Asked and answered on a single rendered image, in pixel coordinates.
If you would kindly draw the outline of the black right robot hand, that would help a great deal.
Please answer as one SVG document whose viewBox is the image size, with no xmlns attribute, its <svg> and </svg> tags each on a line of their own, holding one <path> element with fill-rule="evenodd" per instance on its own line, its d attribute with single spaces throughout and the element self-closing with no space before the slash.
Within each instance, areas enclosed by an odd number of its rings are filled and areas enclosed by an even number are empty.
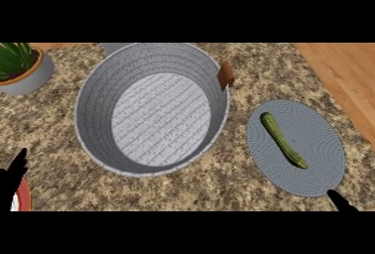
<svg viewBox="0 0 375 254">
<path fill-rule="evenodd" d="M 348 200 L 342 197 L 342 195 L 335 190 L 329 190 L 326 194 L 339 211 L 342 212 L 357 211 L 357 208 L 348 203 Z"/>
</svg>

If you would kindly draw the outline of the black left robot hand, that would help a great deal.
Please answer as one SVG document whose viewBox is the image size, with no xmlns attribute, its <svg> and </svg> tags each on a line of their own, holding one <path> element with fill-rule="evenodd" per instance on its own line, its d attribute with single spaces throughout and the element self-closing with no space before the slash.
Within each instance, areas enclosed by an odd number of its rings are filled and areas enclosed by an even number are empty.
<svg viewBox="0 0 375 254">
<path fill-rule="evenodd" d="M 11 208 L 13 195 L 28 171 L 26 149 L 16 155 L 7 169 L 0 169 L 0 212 Z"/>
</svg>

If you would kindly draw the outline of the round grey placemat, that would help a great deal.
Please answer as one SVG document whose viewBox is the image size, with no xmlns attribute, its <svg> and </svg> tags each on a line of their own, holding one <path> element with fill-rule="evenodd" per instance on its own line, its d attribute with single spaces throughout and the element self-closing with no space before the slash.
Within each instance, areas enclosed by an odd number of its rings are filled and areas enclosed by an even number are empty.
<svg viewBox="0 0 375 254">
<path fill-rule="evenodd" d="M 284 158 L 261 123 L 264 112 L 274 117 L 307 169 L 299 169 Z M 283 191 L 302 197 L 318 197 L 338 187 L 345 174 L 342 143 L 326 119 L 307 105 L 286 99 L 264 102 L 249 117 L 246 141 L 255 165 Z"/>
</svg>

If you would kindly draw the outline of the long green squash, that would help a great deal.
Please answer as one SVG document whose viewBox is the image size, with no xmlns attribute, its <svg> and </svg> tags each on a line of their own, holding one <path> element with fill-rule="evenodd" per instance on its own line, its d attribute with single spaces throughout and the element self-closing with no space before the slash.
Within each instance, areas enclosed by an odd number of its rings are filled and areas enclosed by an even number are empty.
<svg viewBox="0 0 375 254">
<path fill-rule="evenodd" d="M 283 157 L 289 161 L 289 163 L 298 167 L 299 169 L 307 169 L 307 162 L 298 152 L 293 150 L 290 145 L 287 144 L 287 141 L 284 139 L 281 128 L 279 127 L 279 124 L 276 122 L 276 118 L 268 112 L 264 112 L 259 116 L 262 126 L 279 146 L 280 152 L 283 154 Z"/>
</svg>

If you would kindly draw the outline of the grey woven basket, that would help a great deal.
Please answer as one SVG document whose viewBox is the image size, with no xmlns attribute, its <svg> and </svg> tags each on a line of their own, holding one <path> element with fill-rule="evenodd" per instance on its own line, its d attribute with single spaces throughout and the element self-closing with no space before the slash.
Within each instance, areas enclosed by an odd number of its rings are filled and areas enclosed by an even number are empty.
<svg viewBox="0 0 375 254">
<path fill-rule="evenodd" d="M 188 166 L 222 131 L 230 90 L 219 66 L 187 43 L 131 43 L 107 55 L 81 87 L 75 129 L 110 172 L 156 177 Z"/>
</svg>

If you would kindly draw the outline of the grey object behind basket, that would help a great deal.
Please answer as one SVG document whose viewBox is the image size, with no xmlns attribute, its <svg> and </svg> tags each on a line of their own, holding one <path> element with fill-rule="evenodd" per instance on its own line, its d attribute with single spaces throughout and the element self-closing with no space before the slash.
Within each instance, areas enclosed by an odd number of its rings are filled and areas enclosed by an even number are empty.
<svg viewBox="0 0 375 254">
<path fill-rule="evenodd" d="M 103 51 L 107 55 L 110 55 L 121 48 L 128 46 L 128 43 L 100 43 Z"/>
</svg>

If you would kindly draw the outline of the red and white object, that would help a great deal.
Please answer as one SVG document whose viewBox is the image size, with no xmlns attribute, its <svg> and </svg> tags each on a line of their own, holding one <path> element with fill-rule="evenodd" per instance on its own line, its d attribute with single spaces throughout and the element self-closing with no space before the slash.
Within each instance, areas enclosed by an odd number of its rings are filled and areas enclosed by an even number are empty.
<svg viewBox="0 0 375 254">
<path fill-rule="evenodd" d="M 26 180 L 20 181 L 11 200 L 11 211 L 29 211 L 32 209 L 32 198 Z"/>
</svg>

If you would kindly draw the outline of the green plant in grey pot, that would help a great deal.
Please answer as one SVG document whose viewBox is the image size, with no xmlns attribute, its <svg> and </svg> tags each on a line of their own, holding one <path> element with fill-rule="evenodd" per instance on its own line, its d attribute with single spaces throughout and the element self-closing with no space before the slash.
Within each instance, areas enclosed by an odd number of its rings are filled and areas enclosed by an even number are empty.
<svg viewBox="0 0 375 254">
<path fill-rule="evenodd" d="M 54 72 L 51 58 L 28 43 L 0 43 L 0 91 L 7 95 L 33 92 Z"/>
</svg>

